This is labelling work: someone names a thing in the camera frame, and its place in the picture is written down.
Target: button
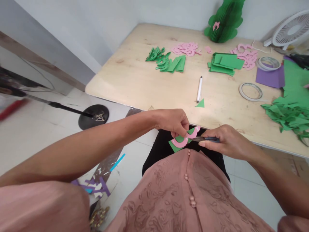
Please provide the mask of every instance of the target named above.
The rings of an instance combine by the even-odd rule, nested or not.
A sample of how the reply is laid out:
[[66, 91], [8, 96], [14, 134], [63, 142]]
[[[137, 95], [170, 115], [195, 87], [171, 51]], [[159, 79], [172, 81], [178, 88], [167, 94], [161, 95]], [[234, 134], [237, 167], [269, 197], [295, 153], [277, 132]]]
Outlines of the button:
[[195, 208], [195, 207], [196, 207], [196, 201], [191, 201], [191, 202], [190, 202], [190, 205], [191, 205], [193, 208]]

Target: pink dress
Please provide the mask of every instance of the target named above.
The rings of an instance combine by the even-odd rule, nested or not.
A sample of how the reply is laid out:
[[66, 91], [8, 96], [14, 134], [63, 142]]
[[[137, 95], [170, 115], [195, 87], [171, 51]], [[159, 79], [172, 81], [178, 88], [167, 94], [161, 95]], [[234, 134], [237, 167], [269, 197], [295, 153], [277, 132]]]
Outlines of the pink dress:
[[[54, 181], [7, 186], [0, 197], [1, 232], [89, 231], [89, 199], [81, 187]], [[105, 231], [273, 229], [233, 195], [209, 158], [183, 149], [145, 172]], [[285, 216], [278, 231], [309, 231], [309, 220]]]

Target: white fan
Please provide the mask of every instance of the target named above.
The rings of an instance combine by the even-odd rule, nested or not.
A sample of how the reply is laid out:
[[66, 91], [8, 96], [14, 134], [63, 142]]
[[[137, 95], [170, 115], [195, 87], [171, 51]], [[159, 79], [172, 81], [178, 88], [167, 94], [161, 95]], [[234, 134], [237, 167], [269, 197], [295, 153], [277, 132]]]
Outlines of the white fan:
[[264, 42], [264, 46], [273, 44], [277, 47], [283, 46], [282, 49], [286, 50], [289, 44], [306, 36], [308, 31], [309, 10], [300, 11], [285, 18], [274, 32], [273, 37]]

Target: hand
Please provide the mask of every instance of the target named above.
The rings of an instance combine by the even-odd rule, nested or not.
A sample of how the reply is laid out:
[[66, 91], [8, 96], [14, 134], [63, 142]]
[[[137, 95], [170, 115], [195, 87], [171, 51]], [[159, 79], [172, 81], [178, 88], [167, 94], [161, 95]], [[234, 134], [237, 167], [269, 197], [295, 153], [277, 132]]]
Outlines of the hand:
[[213, 130], [206, 130], [203, 137], [217, 137], [220, 143], [201, 141], [199, 145], [214, 150], [234, 159], [254, 162], [263, 152], [256, 145], [242, 136], [229, 125], [222, 125]]
[[186, 136], [189, 130], [189, 121], [186, 113], [182, 109], [173, 110], [153, 110], [155, 115], [155, 128], [170, 131], [173, 138], [181, 135]]

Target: stand base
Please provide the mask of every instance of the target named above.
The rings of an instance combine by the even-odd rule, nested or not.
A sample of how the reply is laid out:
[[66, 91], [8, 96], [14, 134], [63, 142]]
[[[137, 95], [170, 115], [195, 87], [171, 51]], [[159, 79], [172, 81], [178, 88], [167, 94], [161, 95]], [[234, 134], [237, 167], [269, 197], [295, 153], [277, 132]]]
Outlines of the stand base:
[[[104, 105], [92, 105], [85, 109], [84, 112], [93, 115], [93, 117], [89, 118], [83, 115], [80, 116], [80, 118], [78, 119], [78, 125], [82, 130], [105, 124], [109, 117], [109, 110]], [[103, 114], [102, 117], [104, 121], [97, 121], [96, 116], [99, 114]]]

